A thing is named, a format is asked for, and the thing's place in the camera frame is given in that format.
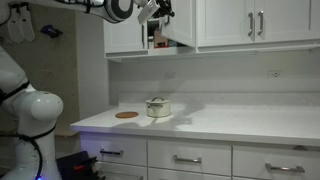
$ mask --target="white pot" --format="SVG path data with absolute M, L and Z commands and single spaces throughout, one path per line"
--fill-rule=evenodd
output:
M 161 97 L 146 101 L 147 115 L 154 118 L 166 117 L 171 115 L 171 103 Z

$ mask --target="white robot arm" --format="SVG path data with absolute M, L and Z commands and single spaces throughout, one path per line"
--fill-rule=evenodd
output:
M 10 18 L 10 3 L 0 0 L 0 26 Z M 97 15 L 110 23 L 129 18 L 133 4 L 143 7 L 138 19 L 143 24 L 154 13 L 174 16 L 170 0 L 22 0 L 30 4 L 78 10 Z M 1 180 L 61 180 L 55 161 L 54 128 L 63 109 L 62 100 L 36 91 L 25 72 L 0 46 L 0 106 L 19 120 L 16 165 Z

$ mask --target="kitchen counter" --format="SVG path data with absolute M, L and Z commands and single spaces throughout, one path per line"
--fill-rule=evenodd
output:
M 292 99 L 295 96 L 287 97 L 290 97 L 290 102 L 293 103 Z M 216 96 L 214 98 L 215 102 L 219 102 L 219 98 Z M 279 102 L 276 103 L 281 104 L 281 101 L 281 106 L 270 105 L 270 103 L 258 106 L 252 105 L 253 103 L 229 102 L 232 105 L 207 103 L 191 107 L 181 105 L 185 103 L 180 102 L 180 105 L 173 105 L 172 115 L 157 119 L 146 115 L 144 103 L 135 104 L 132 99 L 125 97 L 124 99 L 130 101 L 129 103 L 122 102 L 119 107 L 72 124 L 71 128 L 76 131 L 95 133 L 320 146 L 320 106 L 316 98 L 309 98 L 312 100 L 304 102 L 296 98 L 295 101 L 300 103 L 297 106 L 286 106 L 283 103 L 284 100 L 278 100 Z M 179 98 L 171 97 L 171 99 L 178 102 Z M 200 99 L 202 99 L 201 102 L 211 102 L 208 97 Z M 311 101 L 314 104 L 301 104 L 301 102 Z M 116 113 L 123 111 L 136 111 L 139 116 L 131 119 L 115 117 Z

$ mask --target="cabinet handle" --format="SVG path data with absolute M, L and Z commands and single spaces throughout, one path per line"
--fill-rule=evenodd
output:
M 253 12 L 249 13 L 249 18 L 250 18 L 250 30 L 249 30 L 248 36 L 251 36 L 253 33 Z
M 179 158 L 178 155 L 173 156 L 174 161 L 176 162 L 192 162 L 192 163 L 202 163 L 202 158 L 198 159 L 184 159 L 184 158 Z
M 263 14 L 264 14 L 263 11 L 260 11 L 260 12 L 258 13 L 258 15 L 260 16 L 260 30 L 259 30 L 259 32 L 258 32 L 258 35 L 259 35 L 259 36 L 263 33 L 263 20 L 264 20 Z
M 141 25 L 141 33 L 142 33 L 142 49 L 145 48 L 144 44 L 144 25 Z
M 115 152 L 115 151 L 105 151 L 104 149 L 101 149 L 100 153 L 106 154 L 106 155 L 113 155 L 113 156 L 122 156 L 124 154 L 124 150 L 121 150 L 119 152 Z
M 271 164 L 267 163 L 266 167 L 269 171 L 287 171 L 287 172 L 297 172 L 297 173 L 305 173 L 306 171 L 301 166 L 297 166 L 297 168 L 287 168 L 287 167 L 274 167 Z

